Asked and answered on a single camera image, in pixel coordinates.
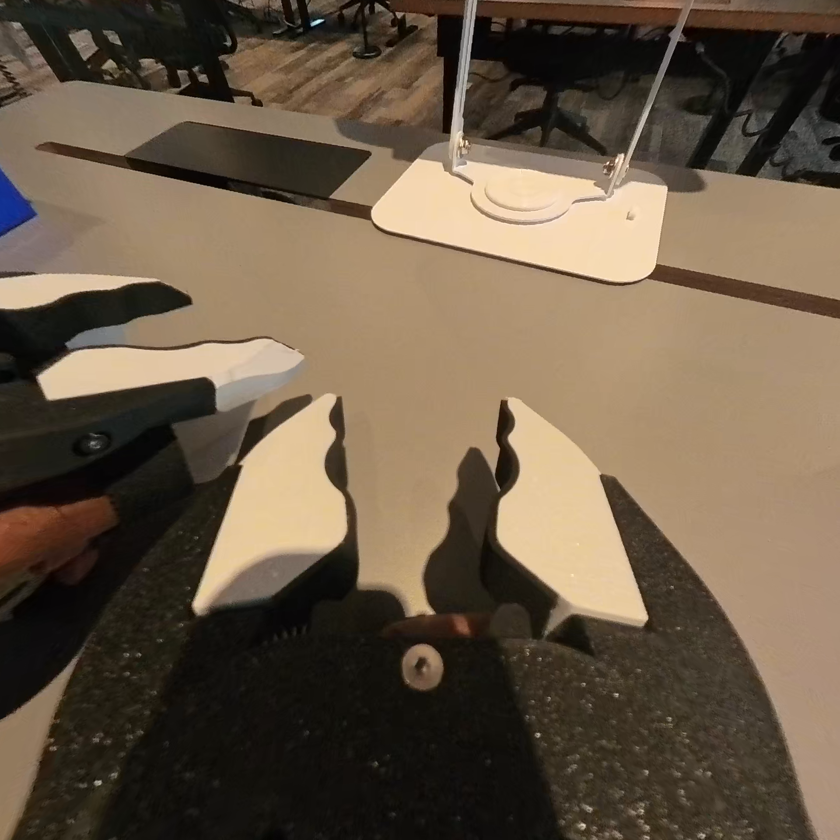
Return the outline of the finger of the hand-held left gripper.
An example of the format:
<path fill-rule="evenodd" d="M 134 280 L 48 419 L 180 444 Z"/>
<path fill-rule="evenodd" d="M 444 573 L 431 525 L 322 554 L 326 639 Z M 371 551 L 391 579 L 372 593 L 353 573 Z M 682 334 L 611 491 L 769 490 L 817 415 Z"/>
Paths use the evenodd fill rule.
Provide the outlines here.
<path fill-rule="evenodd" d="M 1 351 L 47 361 L 83 334 L 192 304 L 187 293 L 154 278 L 2 275 Z"/>
<path fill-rule="evenodd" d="M 70 350 L 36 375 L 50 400 L 201 380 L 210 384 L 209 407 L 170 421 L 192 479 L 218 478 L 235 462 L 259 399 L 287 384 L 303 354 L 269 338 L 202 342 L 169 349 L 128 345 Z"/>

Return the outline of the white document stand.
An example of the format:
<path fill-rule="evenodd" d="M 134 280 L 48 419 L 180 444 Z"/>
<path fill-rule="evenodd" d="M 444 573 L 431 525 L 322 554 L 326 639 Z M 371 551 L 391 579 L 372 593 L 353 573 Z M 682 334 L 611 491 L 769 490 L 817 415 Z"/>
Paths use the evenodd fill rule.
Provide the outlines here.
<path fill-rule="evenodd" d="M 449 138 L 372 207 L 381 231 L 613 285 L 658 263 L 667 185 L 631 167 L 691 9 L 685 2 L 625 152 L 605 163 L 492 143 L 464 130 L 477 1 L 465 2 Z"/>

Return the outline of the blue bin with divider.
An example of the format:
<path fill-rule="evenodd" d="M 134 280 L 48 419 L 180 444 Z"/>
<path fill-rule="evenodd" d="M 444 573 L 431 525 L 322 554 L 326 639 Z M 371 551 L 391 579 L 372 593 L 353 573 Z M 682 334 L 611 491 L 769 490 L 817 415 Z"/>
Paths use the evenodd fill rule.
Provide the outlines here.
<path fill-rule="evenodd" d="M 37 212 L 3 170 L 0 172 L 0 183 L 0 235 L 3 237 L 36 218 Z"/>

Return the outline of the person's left hand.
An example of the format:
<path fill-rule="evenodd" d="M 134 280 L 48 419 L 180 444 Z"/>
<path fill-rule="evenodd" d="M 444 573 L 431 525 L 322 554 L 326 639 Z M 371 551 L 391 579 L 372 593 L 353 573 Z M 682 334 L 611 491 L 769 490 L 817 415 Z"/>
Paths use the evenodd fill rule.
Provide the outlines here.
<path fill-rule="evenodd" d="M 108 497 L 24 504 L 1 513 L 1 581 L 31 573 L 77 585 L 98 559 L 96 541 L 118 524 Z"/>

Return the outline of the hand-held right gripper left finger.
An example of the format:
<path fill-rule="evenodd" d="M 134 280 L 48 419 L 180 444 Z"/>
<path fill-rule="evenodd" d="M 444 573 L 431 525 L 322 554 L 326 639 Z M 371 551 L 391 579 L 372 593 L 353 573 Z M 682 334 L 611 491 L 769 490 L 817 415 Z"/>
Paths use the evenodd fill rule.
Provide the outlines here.
<path fill-rule="evenodd" d="M 197 617 L 267 607 L 311 617 L 359 569 L 343 400 L 313 399 L 267 432 L 238 468 L 192 601 Z"/>

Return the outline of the black office chair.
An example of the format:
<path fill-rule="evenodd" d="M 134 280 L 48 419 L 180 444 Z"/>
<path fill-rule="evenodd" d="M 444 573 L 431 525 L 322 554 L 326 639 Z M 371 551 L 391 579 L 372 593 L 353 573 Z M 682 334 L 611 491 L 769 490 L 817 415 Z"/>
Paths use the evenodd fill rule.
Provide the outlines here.
<path fill-rule="evenodd" d="M 513 75 L 509 91 L 522 87 L 540 88 L 544 98 L 540 108 L 517 112 L 513 124 L 493 136 L 500 140 L 540 129 L 539 146 L 548 145 L 551 132 L 560 130 L 587 149 L 599 155 L 608 154 L 606 147 L 587 129 L 581 115 L 564 110 L 560 96 L 567 90 L 588 89 L 587 82 L 595 74 L 594 47 L 586 46 L 582 38 L 521 29 L 507 43 L 504 66 Z"/>

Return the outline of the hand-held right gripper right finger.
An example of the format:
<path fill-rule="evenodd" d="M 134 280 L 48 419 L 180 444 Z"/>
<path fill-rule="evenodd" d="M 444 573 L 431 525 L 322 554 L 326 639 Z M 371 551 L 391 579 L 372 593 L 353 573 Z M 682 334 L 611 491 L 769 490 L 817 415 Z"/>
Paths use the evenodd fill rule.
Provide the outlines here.
<path fill-rule="evenodd" d="M 574 620 L 640 630 L 648 611 L 602 482 L 571 438 L 522 400 L 501 401 L 496 482 L 479 573 L 537 639 Z"/>

